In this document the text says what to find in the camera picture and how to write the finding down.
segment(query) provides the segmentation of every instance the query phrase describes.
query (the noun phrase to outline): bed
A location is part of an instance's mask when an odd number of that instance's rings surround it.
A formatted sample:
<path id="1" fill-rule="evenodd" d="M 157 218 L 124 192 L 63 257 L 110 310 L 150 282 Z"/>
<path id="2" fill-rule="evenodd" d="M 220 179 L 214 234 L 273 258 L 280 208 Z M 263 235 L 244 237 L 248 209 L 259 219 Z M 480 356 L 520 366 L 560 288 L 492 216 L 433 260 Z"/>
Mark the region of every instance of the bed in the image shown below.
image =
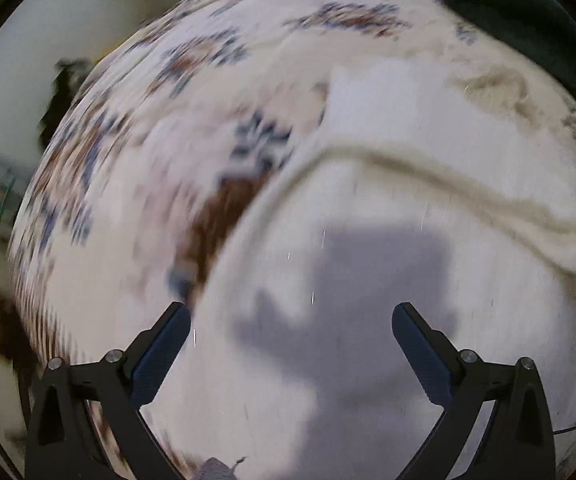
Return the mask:
<path id="1" fill-rule="evenodd" d="M 576 424 L 576 100 L 440 0 L 183 0 L 88 76 L 9 257 L 44 364 L 191 305 L 142 409 L 187 478 L 211 456 L 396 476 L 440 415 L 401 301 L 486 360 L 530 355 Z M 566 478 L 576 430 L 555 444 Z"/>

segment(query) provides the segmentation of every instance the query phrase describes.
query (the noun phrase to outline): metal screw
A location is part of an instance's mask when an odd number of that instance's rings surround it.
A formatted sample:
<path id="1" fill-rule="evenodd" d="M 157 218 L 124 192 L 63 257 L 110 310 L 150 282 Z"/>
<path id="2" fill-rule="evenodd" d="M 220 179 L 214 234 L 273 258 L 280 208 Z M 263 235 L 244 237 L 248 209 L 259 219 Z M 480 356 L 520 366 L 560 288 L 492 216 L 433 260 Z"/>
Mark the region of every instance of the metal screw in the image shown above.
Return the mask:
<path id="1" fill-rule="evenodd" d="M 476 352 L 474 352 L 473 350 L 462 350 L 460 355 L 463 361 L 470 364 L 474 363 L 477 359 L 479 359 L 479 356 L 476 355 Z"/>
<path id="2" fill-rule="evenodd" d="M 62 363 L 63 361 L 61 357 L 53 357 L 52 359 L 50 359 L 50 361 L 48 361 L 48 367 L 50 368 L 50 370 L 56 370 L 62 365 Z"/>
<path id="3" fill-rule="evenodd" d="M 116 363 L 124 356 L 124 353 L 121 350 L 111 350 L 106 354 L 106 361 L 109 363 Z"/>
<path id="4" fill-rule="evenodd" d="M 523 366 L 526 370 L 532 370 L 532 368 L 534 368 L 534 361 L 529 357 L 522 357 L 521 366 Z"/>

